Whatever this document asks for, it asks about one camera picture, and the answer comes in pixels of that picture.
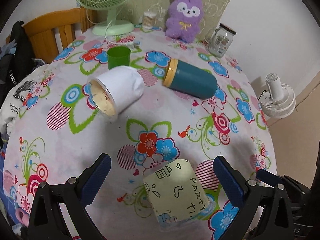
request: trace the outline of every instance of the metal screw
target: metal screw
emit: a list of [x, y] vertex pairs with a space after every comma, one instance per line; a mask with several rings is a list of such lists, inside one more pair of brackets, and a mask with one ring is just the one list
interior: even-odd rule
[[253, 180], [253, 179], [250, 179], [249, 181], [248, 181], [248, 184], [250, 185], [250, 186], [255, 186], [255, 185], [257, 185], [257, 183]]
[[278, 184], [278, 188], [279, 188], [280, 190], [284, 190], [284, 186], [283, 186], [282, 184]]
[[68, 179], [68, 183], [69, 184], [75, 184], [76, 181], [77, 181], [77, 178], [75, 178], [75, 177], [72, 177], [72, 178]]
[[40, 182], [39, 187], [44, 187], [47, 183], [45, 181]]

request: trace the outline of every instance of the black bag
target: black bag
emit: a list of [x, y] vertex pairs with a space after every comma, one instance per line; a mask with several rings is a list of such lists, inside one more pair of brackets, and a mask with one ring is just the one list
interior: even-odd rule
[[31, 42], [22, 28], [23, 21], [16, 22], [11, 31], [10, 42], [16, 41], [15, 54], [6, 54], [0, 59], [0, 107], [11, 88], [32, 72], [35, 54]]

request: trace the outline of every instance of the plush toy face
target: plush toy face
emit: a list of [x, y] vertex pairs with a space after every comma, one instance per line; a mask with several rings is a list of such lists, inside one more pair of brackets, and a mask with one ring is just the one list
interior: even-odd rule
[[182, 22], [198, 24], [203, 17], [202, 0], [175, 0], [169, 7], [169, 14]]

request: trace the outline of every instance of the jar lid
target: jar lid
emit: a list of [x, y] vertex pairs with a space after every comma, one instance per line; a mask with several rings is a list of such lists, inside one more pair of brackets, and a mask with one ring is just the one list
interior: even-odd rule
[[230, 27], [228, 27], [227, 25], [223, 24], [223, 23], [220, 23], [220, 27], [221, 28], [224, 28], [226, 31], [232, 33], [233, 35], [236, 35], [236, 31], [234, 31], [233, 29], [231, 29]]

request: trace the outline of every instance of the green plastic cup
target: green plastic cup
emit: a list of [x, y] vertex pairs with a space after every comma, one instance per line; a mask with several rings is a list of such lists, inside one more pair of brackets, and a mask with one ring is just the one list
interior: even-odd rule
[[114, 47], [107, 51], [108, 68], [112, 69], [118, 66], [129, 66], [131, 50], [128, 47]]

